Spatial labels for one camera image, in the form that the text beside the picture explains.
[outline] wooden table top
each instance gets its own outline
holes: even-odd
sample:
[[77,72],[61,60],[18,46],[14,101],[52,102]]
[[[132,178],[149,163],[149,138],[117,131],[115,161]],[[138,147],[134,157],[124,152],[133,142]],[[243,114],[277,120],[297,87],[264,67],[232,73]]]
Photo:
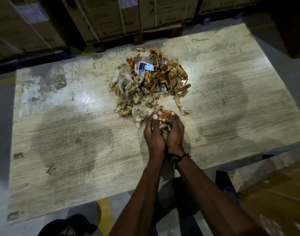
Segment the wooden table top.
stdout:
[[[191,87],[184,147],[202,168],[300,141],[300,111],[245,24],[144,44],[178,58]],[[18,70],[8,222],[136,187],[148,162],[109,82],[137,47]],[[170,95],[160,105],[179,114]],[[177,175],[167,164],[163,179]]]

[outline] concrete floor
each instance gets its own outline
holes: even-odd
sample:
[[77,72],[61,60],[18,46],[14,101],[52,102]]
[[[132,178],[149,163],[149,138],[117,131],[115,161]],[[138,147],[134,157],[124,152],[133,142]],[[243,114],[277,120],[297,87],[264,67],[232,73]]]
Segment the concrete floor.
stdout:
[[[288,87],[293,98],[296,100],[300,108],[300,59],[291,59],[287,54],[285,47],[280,39],[280,36],[275,29],[270,16],[267,14],[255,14],[244,17],[243,19],[225,19],[216,22],[211,22],[209,25],[203,26],[197,24],[195,26],[185,27],[183,35],[198,33],[201,31],[235,25],[241,22],[247,23],[253,35],[256,37],[258,44],[265,52],[266,56],[274,66],[275,70],[280,75]],[[11,76],[13,73],[1,75],[0,79]],[[53,214],[41,216],[18,224],[6,226],[6,206],[9,194],[8,190],[8,174],[9,174],[9,155],[12,130],[12,114],[13,114],[13,98],[14,98],[14,82],[0,81],[0,235],[37,235],[42,227],[58,218],[66,218],[73,213],[85,214],[89,221],[97,224],[99,221],[98,205],[92,202],[86,205],[65,209]],[[284,147],[284,149],[293,149],[300,146],[300,143],[294,146]],[[206,169],[207,175],[214,181],[215,171],[218,169],[238,168],[256,162],[261,159],[261,156],[252,156],[238,162],[232,162],[225,166],[218,166],[211,169]],[[125,204],[128,202],[132,192],[125,192],[110,197],[111,213],[113,222],[121,213]],[[177,210],[173,209],[173,188],[171,182],[162,182],[159,187],[159,200],[165,210],[172,209],[160,222],[157,224],[159,235],[177,236],[180,235]],[[195,218],[204,235],[212,235],[207,223],[202,214],[198,212]]]

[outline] table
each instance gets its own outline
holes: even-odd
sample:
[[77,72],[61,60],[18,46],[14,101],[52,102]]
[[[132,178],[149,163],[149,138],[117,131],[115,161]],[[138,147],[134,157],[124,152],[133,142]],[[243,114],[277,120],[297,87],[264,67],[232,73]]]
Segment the table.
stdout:
[[[300,111],[245,24],[145,44],[178,58],[191,87],[184,147],[213,167],[300,141]],[[137,47],[18,70],[8,222],[136,187],[143,128],[116,112],[114,69]],[[179,113],[172,96],[161,105]],[[163,179],[177,175],[164,168]]]

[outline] pile of paper scraps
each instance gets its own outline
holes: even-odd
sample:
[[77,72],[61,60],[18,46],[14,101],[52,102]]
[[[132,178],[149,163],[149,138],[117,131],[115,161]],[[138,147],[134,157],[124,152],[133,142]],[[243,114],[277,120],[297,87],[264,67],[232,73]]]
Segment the pile of paper scraps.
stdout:
[[[119,96],[116,108],[119,114],[132,114],[137,127],[140,127],[152,112],[150,108],[159,107],[158,99],[163,94],[173,95],[180,113],[189,114],[179,98],[185,96],[191,84],[187,84],[188,75],[178,59],[168,60],[164,51],[155,48],[151,48],[149,53],[144,47],[137,48],[137,51],[136,57],[128,56],[126,63],[117,67],[110,83]],[[164,111],[160,111],[161,121],[170,114],[170,111]]]

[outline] black wristband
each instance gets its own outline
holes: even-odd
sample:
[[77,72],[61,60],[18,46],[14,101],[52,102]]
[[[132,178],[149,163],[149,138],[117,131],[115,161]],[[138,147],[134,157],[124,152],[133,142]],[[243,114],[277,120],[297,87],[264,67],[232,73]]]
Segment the black wristband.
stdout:
[[179,162],[183,159],[184,156],[191,157],[191,156],[189,155],[189,153],[184,154],[184,155],[182,155],[182,156],[179,156],[179,155],[176,155],[176,154],[168,154],[168,156],[169,156],[169,157],[173,157],[173,156],[176,156],[176,157],[177,157],[176,159],[174,159],[174,161],[175,161],[175,169],[176,169],[176,167],[177,167],[177,163],[179,163]]

